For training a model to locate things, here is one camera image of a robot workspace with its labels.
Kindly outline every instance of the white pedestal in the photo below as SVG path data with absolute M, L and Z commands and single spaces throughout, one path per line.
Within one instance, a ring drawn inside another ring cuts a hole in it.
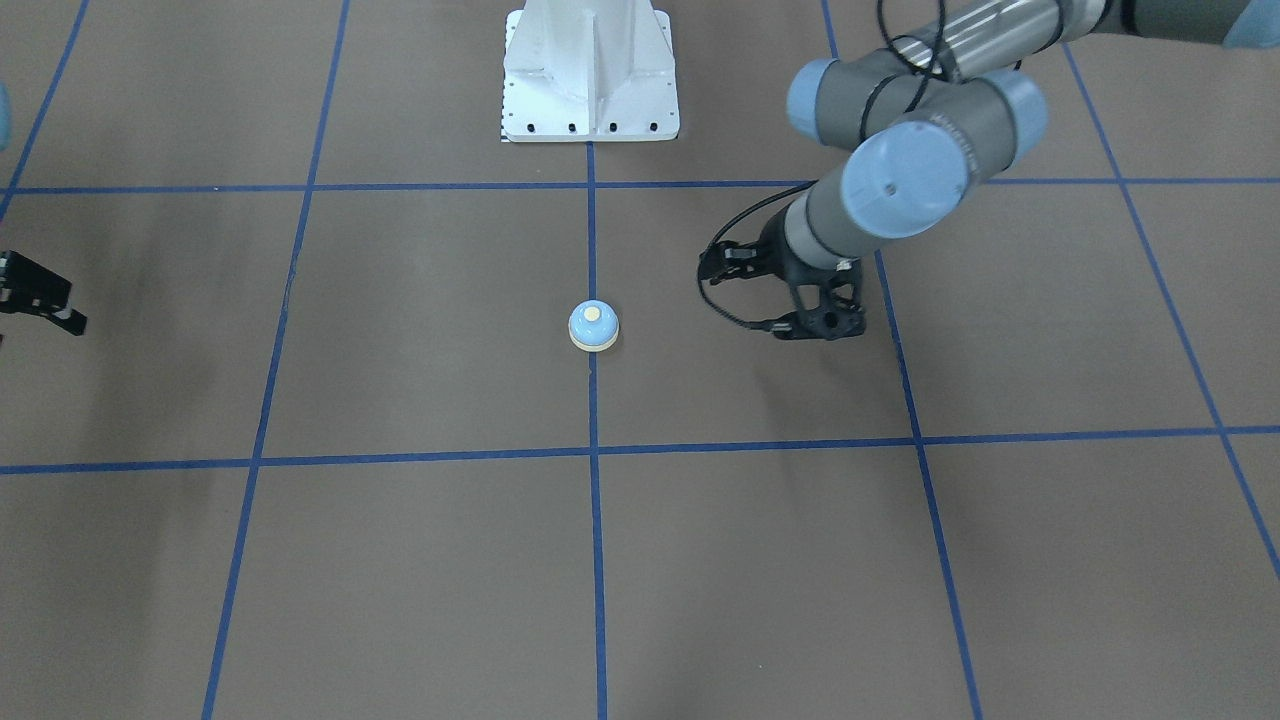
M 507 17 L 503 140 L 637 142 L 680 132 L 671 18 L 649 0 L 527 0 Z

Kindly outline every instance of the cable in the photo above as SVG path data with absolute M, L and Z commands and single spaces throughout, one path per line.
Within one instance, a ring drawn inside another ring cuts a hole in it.
M 884 20 L 884 0 L 876 0 L 876 24 L 879 28 L 881 40 L 884 41 L 884 46 L 888 49 L 890 53 L 893 54 L 895 58 L 897 58 L 900 63 L 902 63 L 904 65 L 908 67 L 908 69 L 911 70 L 911 74 L 920 74 L 920 86 L 915 88 L 915 95 L 911 97 L 911 101 L 908 102 L 904 113 L 910 113 L 911 110 L 915 110 L 915 108 L 920 104 L 920 100 L 924 97 L 924 91 L 929 86 L 931 79 L 940 79 L 943 82 L 947 81 L 946 74 L 941 72 L 942 69 L 941 53 L 942 53 L 942 45 L 943 42 L 946 42 L 946 31 L 947 31 L 946 0 L 938 0 L 937 22 L 938 22 L 938 32 L 933 36 L 933 46 L 929 49 L 931 50 L 929 65 L 927 68 L 922 68 L 920 65 L 916 65 L 915 63 L 909 60 L 906 55 L 902 55 L 902 51 L 897 49 L 897 45 L 895 45 L 895 42 L 905 36 L 890 37 L 888 23 Z
M 791 197 L 792 195 L 796 195 L 799 192 L 804 192 L 804 191 L 809 190 L 810 187 L 813 187 L 813 184 L 815 182 L 818 182 L 818 181 L 809 181 L 806 183 L 797 184 L 795 187 L 788 187 L 788 188 L 783 190 L 782 192 L 778 192 L 776 195 L 771 195 L 769 197 L 765 197 L 764 200 L 760 200 L 755 205 L 751 205 L 746 210 L 742 210 L 741 213 L 739 213 L 737 215 L 735 215 L 732 220 L 724 223 L 724 227 L 722 227 L 719 229 L 719 232 L 716 233 L 716 237 L 713 237 L 712 241 L 709 243 L 707 243 L 707 250 L 703 251 L 703 255 L 705 255 L 705 254 L 710 252 L 712 250 L 714 250 L 716 249 L 716 243 L 719 242 L 721 238 L 724 237 L 728 233 L 728 231 L 733 229 L 735 225 L 737 225 L 739 223 L 741 223 L 742 220 L 745 220 L 749 215 L 751 215 L 753 213 L 755 213 L 760 208 L 764 208 L 765 205 L 771 205 L 773 202 L 777 202 L 778 200 L 782 200 L 783 197 Z M 731 323 L 733 323 L 733 324 L 736 324 L 739 327 L 746 328 L 749 331 L 764 331 L 764 332 L 771 332 L 772 328 L 773 328 L 774 320 L 744 320 L 744 319 L 739 318 L 737 315 L 735 315 L 735 314 L 730 313 L 728 310 L 726 310 L 726 309 L 721 307 L 719 305 L 717 305 L 716 301 L 713 301 L 710 297 L 707 296 L 707 288 L 703 287 L 703 278 L 701 278 L 701 275 L 698 277 L 698 295 L 700 295 L 703 297 L 703 302 L 705 302 L 708 307 L 710 307 L 712 310 L 714 310 L 716 313 L 718 313 L 722 318 L 724 318 L 726 320 L 728 320 L 728 322 L 731 322 Z

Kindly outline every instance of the grid line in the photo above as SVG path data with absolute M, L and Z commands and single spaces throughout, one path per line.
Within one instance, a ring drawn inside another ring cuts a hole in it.
M 586 143 L 586 292 L 595 293 L 595 143 Z M 591 579 L 595 597 L 595 716 L 609 717 L 608 646 L 605 643 L 604 597 L 604 512 L 600 501 L 600 416 L 599 363 L 594 352 L 586 354 L 588 456 L 591 489 Z
M 1201 368 L 1199 359 L 1196 356 L 1196 348 L 1192 346 L 1190 336 L 1187 333 L 1187 327 L 1183 324 L 1183 318 L 1178 311 L 1178 304 L 1174 301 L 1174 295 L 1169 290 L 1169 283 L 1165 282 L 1165 273 L 1160 269 L 1160 261 L 1156 258 L 1156 251 L 1151 245 L 1151 240 L 1147 237 L 1147 229 L 1142 222 L 1142 214 L 1138 213 L 1138 206 L 1134 204 L 1133 195 L 1129 192 L 1129 183 L 1125 179 L 1124 173 L 1120 170 L 1120 163 L 1116 160 L 1115 151 L 1111 147 L 1111 141 L 1107 138 L 1107 132 L 1102 127 L 1102 118 L 1098 115 L 1097 106 L 1089 96 L 1089 88 L 1084 83 L 1084 76 L 1080 74 L 1080 68 L 1075 61 L 1075 55 L 1071 54 L 1071 49 L 1064 44 L 1062 53 L 1066 55 L 1066 63 L 1071 68 L 1071 74 L 1075 77 L 1076 86 L 1080 88 L 1080 95 L 1084 99 L 1085 108 L 1089 110 L 1089 118 L 1093 120 L 1093 127 L 1098 132 L 1098 140 L 1102 142 L 1102 150 L 1107 155 L 1107 161 L 1111 163 L 1111 172 L 1115 173 L 1117 187 L 1120 188 L 1120 193 L 1124 196 L 1125 205 L 1129 209 L 1129 218 L 1133 220 L 1133 227 L 1138 233 L 1142 250 L 1147 255 L 1147 264 L 1151 266 L 1156 284 L 1160 287 L 1160 295 L 1165 301 L 1165 307 L 1169 310 L 1169 316 L 1174 322 L 1174 328 L 1178 331 L 1178 340 L 1183 345 L 1183 351 L 1187 354 L 1187 360 L 1190 363 L 1192 372 L 1196 374 L 1196 383 L 1199 386 L 1201 395 L 1204 398 L 1204 405 L 1208 407 L 1210 418 L 1212 418 L 1213 427 L 1222 443 L 1222 450 L 1231 465 L 1231 471 L 1235 474 L 1235 482 L 1240 487 L 1240 493 L 1244 496 L 1244 502 L 1249 509 L 1249 515 L 1253 518 L 1253 524 L 1258 530 L 1258 537 L 1262 541 L 1267 557 L 1271 560 L 1271 570 L 1275 573 L 1276 579 L 1280 579 L 1280 556 L 1276 555 L 1275 542 L 1272 542 L 1271 533 L 1267 530 L 1266 520 L 1262 518 L 1262 511 L 1258 509 L 1257 498 L 1253 496 L 1253 488 L 1249 487 L 1249 480 L 1244 475 L 1244 469 L 1240 468 L 1240 461 L 1235 455 L 1235 447 L 1231 445 L 1231 436 L 1226 432 L 1226 427 L 1222 423 L 1222 415 L 1217 409 L 1217 402 L 1213 400 L 1213 393 L 1210 391 L 1208 380 L 1204 378 L 1204 372 Z
M 1228 427 L 1230 436 L 1280 436 L 1280 425 Z M 1149 428 L 1132 430 L 1066 430 L 1050 433 L 1001 433 L 975 436 L 922 436 L 925 446 L 1018 445 L 1047 442 L 1108 442 L 1119 439 L 1160 439 L 1179 437 L 1217 437 L 1217 428 Z M 713 452 L 791 452 L 797 450 L 859 450 L 876 447 L 911 447 L 914 437 L 844 438 L 844 439 L 781 439 L 739 442 L 687 442 L 654 445 L 602 445 L 595 448 L 602 457 L 627 455 L 689 455 Z M 538 457 L 588 457 L 590 446 L 526 447 L 507 450 L 442 450 L 421 452 L 381 452 L 356 455 L 282 455 L 251 457 L 210 457 L 195 460 L 140 460 L 104 462 L 51 462 L 0 465 L 5 475 L 59 475 L 86 473 L 147 473 L 161 470 L 247 469 L 252 462 L 261 468 L 319 468 L 325 465 L 384 465 L 404 462 L 463 462 L 475 460 L 522 460 Z
M 831 8 L 828 0 L 822 0 L 823 19 L 827 23 L 827 38 L 831 44 L 831 56 L 840 59 L 840 50 L 836 44 L 836 31 L 831 20 Z M 890 336 L 893 340 L 893 352 L 897 356 L 899 375 L 902 382 L 902 400 L 906 404 L 908 419 L 911 424 L 911 446 L 915 448 L 915 461 L 920 471 L 920 482 L 924 487 L 924 500 L 929 509 L 929 524 L 933 528 L 933 542 L 938 552 L 938 566 L 942 571 L 942 584 L 947 594 L 947 607 L 951 611 L 951 626 L 956 637 L 956 651 L 960 655 L 960 667 L 964 673 L 965 691 L 969 694 L 969 708 L 974 720 L 982 720 L 982 698 L 978 693 L 978 680 L 973 670 L 973 659 L 969 653 L 969 639 L 964 629 L 964 616 L 960 611 L 960 597 L 956 593 L 955 577 L 951 571 L 951 553 L 947 551 L 946 532 L 942 528 L 942 514 L 938 510 L 937 495 L 933 492 L 933 474 L 929 470 L 929 457 L 925 450 L 923 433 L 920 432 L 920 416 L 915 406 L 915 393 L 911 391 L 911 375 L 906 366 L 906 352 L 902 348 L 902 336 L 899 332 L 897 315 L 893 311 L 893 293 L 890 290 L 888 273 L 884 269 L 884 256 L 877 250 L 874 254 L 876 273 L 879 277 L 881 295 L 884 301 L 884 315 L 888 322 Z
M 54 102 L 54 95 L 58 92 L 58 85 L 63 81 L 63 73 L 67 70 L 67 63 L 70 61 L 72 50 L 76 49 L 76 40 L 79 38 L 81 24 L 83 24 L 84 13 L 87 12 L 88 0 L 81 0 L 79 9 L 76 12 L 76 20 L 72 23 L 72 31 L 67 36 L 67 45 L 63 46 L 63 55 L 58 59 L 58 67 L 54 69 L 54 77 L 49 82 L 49 90 L 45 91 L 45 100 L 40 104 L 36 119 L 31 123 L 31 132 L 27 133 L 27 142 L 22 146 L 22 155 L 18 156 L 18 164 L 13 168 L 13 176 L 9 178 L 9 186 L 5 188 L 4 199 L 0 200 L 0 220 L 3 220 L 5 214 L 9 213 L 9 204 L 13 202 L 14 191 L 22 181 L 23 170 L 27 169 L 27 161 L 31 159 L 31 151 L 36 146 L 36 138 L 40 136 L 40 128 L 45 124 L 45 117 L 49 114 L 49 106 Z
M 239 523 L 236 530 L 236 544 L 232 550 L 230 569 L 227 575 L 227 592 L 223 597 L 223 610 L 218 621 L 218 637 L 214 641 L 212 659 L 209 666 L 209 684 L 205 688 L 205 702 L 201 712 L 202 720 L 212 720 L 214 703 L 218 700 L 218 683 L 221 679 L 223 659 L 227 651 L 227 638 L 230 633 L 232 611 L 236 606 L 236 589 L 239 584 L 241 562 L 244 557 L 244 544 L 248 539 L 248 524 L 253 511 L 253 496 L 257 489 L 257 475 L 262 466 L 262 448 L 266 445 L 266 429 L 271 419 L 271 401 L 275 395 L 275 380 L 280 368 L 280 355 L 284 350 L 284 334 L 289 322 L 289 296 L 293 292 L 293 281 L 298 274 L 298 256 L 302 254 L 302 242 L 306 238 L 307 218 L 311 213 L 311 199 L 316 173 L 320 169 L 320 155 L 324 151 L 324 135 L 329 120 L 329 106 L 333 102 L 333 88 L 338 78 L 338 64 L 342 60 L 342 42 L 347 32 L 347 17 L 351 10 L 351 0 L 342 0 L 338 15 L 338 29 L 334 33 L 333 54 L 329 59 L 329 76 L 325 82 L 324 99 L 320 102 L 320 119 L 316 123 L 315 145 L 311 150 L 311 165 L 307 169 L 307 190 L 302 196 L 302 208 L 298 211 L 298 227 L 293 237 L 293 250 L 289 255 L 289 270 L 284 281 L 284 292 L 280 300 L 280 314 L 276 320 L 275 342 L 271 347 L 271 361 L 266 373 L 266 387 L 262 391 L 262 410 L 259 418 L 257 434 L 253 439 L 253 455 L 250 457 L 248 478 L 244 480 L 244 500 L 241 503 Z
M 762 179 L 691 179 L 691 181 L 598 181 L 598 190 L 678 190 L 678 188 L 735 188 L 735 187 L 795 187 L 809 181 L 795 178 Z M 1202 178 L 1125 178 L 1125 184 L 1280 184 L 1280 178 L 1263 177 L 1202 177 Z M 991 178 L 989 186 L 1064 186 L 1064 184 L 1120 184 L 1110 178 Z M 362 182 L 298 184 L 174 184 L 174 186 L 68 186 L 68 187 L 14 187 L 5 195 L 230 195 L 239 192 L 431 192 L 443 190 L 585 190 L 584 181 L 535 182 Z

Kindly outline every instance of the blue joint cap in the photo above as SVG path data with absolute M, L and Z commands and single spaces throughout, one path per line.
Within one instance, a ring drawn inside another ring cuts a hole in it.
M 9 114 L 9 90 L 0 83 L 0 150 L 9 147 L 9 136 L 13 129 L 13 122 Z
M 1231 31 L 1222 40 L 1222 47 L 1249 47 L 1263 50 L 1280 45 L 1280 0 L 1253 0 Z
M 787 118 L 791 119 L 791 127 L 819 145 L 822 138 L 818 137 L 818 86 L 822 85 L 827 68 L 835 61 L 814 60 L 800 68 L 791 81 L 791 90 L 787 91 Z
M 960 143 L 933 123 L 909 120 L 858 146 L 841 174 L 840 199 L 858 227 L 896 240 L 936 225 L 968 188 Z
M 1011 168 L 1043 140 L 1044 131 L 1048 129 L 1048 101 L 1044 100 L 1039 86 L 1018 70 L 992 70 L 978 76 L 977 79 L 995 87 L 1005 97 L 1009 111 L 1014 115 L 1018 150 L 1014 151 L 1014 161 L 1009 165 Z

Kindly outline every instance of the floor tile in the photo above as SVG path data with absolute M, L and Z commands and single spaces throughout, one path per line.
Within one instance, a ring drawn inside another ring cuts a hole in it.
M 0 716 L 196 717 L 244 470 L 0 478 Z
M 909 448 L 604 457 L 609 716 L 966 717 Z
M 0 152 L 5 187 L 22 158 L 23 145 L 58 69 L 79 3 L 23 0 L 0 8 L 0 82 L 9 91 L 9 149 Z
M 884 46 L 876 27 L 874 4 L 863 0 L 832 0 L 832 23 L 841 56 L 854 60 Z M 901 0 L 886 8 L 892 35 L 901 35 L 933 22 L 934 0 Z M 1050 123 L 1044 138 L 1004 178 L 1110 178 L 1107 161 L 1089 109 L 1059 47 L 1027 58 L 1023 70 L 1044 92 Z
M 1075 44 L 1126 177 L 1280 177 L 1280 54 L 1117 36 Z
M 1217 438 L 938 447 L 986 717 L 1272 717 L 1280 603 Z
M 355 3 L 321 182 L 585 181 L 581 143 L 502 142 L 518 0 Z
M 586 445 L 585 217 L 576 190 L 316 193 L 268 454 Z
M 1271 542 L 1280 542 L 1280 434 L 1235 436 L 1231 447 L 1267 524 Z
M 901 437 L 910 434 L 876 268 L 864 268 L 867 334 L 774 340 L 717 316 L 698 297 L 698 254 L 772 188 L 599 193 L 600 297 L 622 333 L 600 356 L 605 445 Z M 731 234 L 751 242 L 773 209 Z M 791 310 L 786 286 L 756 278 L 708 293 L 748 319 Z
M 809 60 L 831 56 L 818 3 L 654 5 L 671 14 L 680 137 L 600 143 L 602 181 L 805 179 L 849 156 L 787 120 L 791 78 Z
M 884 258 L 925 434 L 1210 424 L 1117 188 L 980 188 Z
M 1130 192 L 1222 421 L 1280 423 L 1280 184 Z
M 300 201 L 19 196 L 5 246 L 72 281 L 88 328 L 0 316 L 4 462 L 248 456 Z
M 591 557 L 585 459 L 265 469 L 218 715 L 594 717 Z
M 90 5 L 24 186 L 306 182 L 340 3 Z

